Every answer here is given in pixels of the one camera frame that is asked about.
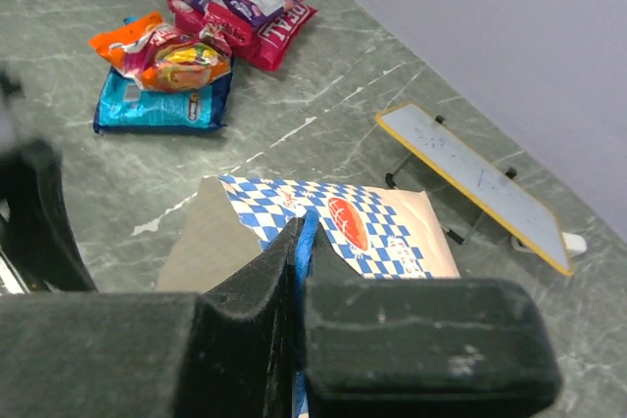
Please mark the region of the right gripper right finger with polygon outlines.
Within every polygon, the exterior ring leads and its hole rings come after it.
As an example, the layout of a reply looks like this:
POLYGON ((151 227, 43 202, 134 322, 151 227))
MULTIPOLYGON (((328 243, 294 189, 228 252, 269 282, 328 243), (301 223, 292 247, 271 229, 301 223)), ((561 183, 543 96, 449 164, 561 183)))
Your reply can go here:
POLYGON ((561 391, 542 314, 513 282, 351 275, 314 221, 295 267, 312 417, 531 417, 561 391))

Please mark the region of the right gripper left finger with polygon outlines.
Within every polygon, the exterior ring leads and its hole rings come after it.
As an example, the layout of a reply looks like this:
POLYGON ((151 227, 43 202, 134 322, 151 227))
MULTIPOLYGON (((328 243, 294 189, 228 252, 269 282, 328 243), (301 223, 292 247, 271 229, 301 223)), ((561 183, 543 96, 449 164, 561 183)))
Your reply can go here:
POLYGON ((292 416, 302 226, 203 295, 3 296, 2 415, 292 416))

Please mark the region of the blue checkered paper bag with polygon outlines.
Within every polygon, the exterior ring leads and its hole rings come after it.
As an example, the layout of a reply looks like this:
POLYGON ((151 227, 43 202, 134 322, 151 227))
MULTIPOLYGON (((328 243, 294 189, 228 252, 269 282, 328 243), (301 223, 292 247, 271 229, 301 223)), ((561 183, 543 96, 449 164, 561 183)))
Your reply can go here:
POLYGON ((400 218, 375 188, 204 179, 158 289, 199 295, 179 417, 301 417, 307 412, 301 272, 454 277, 426 195, 400 218))

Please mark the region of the blue snack packet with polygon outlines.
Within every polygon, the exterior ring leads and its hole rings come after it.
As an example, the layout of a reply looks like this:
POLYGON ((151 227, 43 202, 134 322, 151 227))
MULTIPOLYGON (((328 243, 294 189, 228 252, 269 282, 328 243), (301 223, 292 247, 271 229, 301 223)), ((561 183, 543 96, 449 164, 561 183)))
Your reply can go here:
POLYGON ((102 132, 206 134, 223 127, 231 73, 201 89, 159 92, 140 89, 110 65, 93 118, 102 132))

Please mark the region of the orange Fox's candy bag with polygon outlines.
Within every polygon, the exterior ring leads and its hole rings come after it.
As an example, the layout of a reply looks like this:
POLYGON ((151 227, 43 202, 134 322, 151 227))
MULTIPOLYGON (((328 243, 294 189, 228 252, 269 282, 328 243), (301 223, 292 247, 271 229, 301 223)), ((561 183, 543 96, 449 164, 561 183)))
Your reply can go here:
POLYGON ((210 32, 188 33, 158 12, 99 33, 89 46, 142 90, 193 91, 231 73, 230 60, 213 45, 210 32))

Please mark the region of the red Real chips bag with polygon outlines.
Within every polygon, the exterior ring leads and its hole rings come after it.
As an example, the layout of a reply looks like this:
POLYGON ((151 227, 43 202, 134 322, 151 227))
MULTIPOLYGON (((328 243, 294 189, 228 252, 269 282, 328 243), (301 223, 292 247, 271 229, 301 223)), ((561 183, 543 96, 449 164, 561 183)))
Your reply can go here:
MULTIPOLYGON (((204 14, 195 11, 183 1, 167 1, 178 28, 191 34, 202 31, 204 14)), ((211 1, 225 6, 221 0, 211 1)), ((233 48, 232 56, 229 58, 246 61, 259 70, 278 70, 292 41, 316 13, 315 8, 297 3, 294 9, 283 13, 274 21, 259 29, 253 29, 250 43, 247 46, 233 48)))

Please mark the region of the small red snack packet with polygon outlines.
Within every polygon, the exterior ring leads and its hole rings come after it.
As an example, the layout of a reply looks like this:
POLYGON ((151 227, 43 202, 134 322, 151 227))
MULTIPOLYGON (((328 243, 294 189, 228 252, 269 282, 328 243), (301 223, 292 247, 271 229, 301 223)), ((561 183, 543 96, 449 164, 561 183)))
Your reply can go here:
POLYGON ((204 8, 203 29, 212 45, 231 57, 233 48, 247 46, 253 35, 252 26, 231 12, 226 6, 211 1, 204 8))

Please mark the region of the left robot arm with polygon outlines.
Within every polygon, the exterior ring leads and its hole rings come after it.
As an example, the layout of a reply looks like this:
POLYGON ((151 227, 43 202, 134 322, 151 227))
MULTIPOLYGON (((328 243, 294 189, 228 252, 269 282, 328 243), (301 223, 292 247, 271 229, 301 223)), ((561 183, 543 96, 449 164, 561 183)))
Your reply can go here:
POLYGON ((12 102, 21 81, 1 69, 1 292, 95 292, 63 195, 62 158, 49 141, 23 137, 12 102))

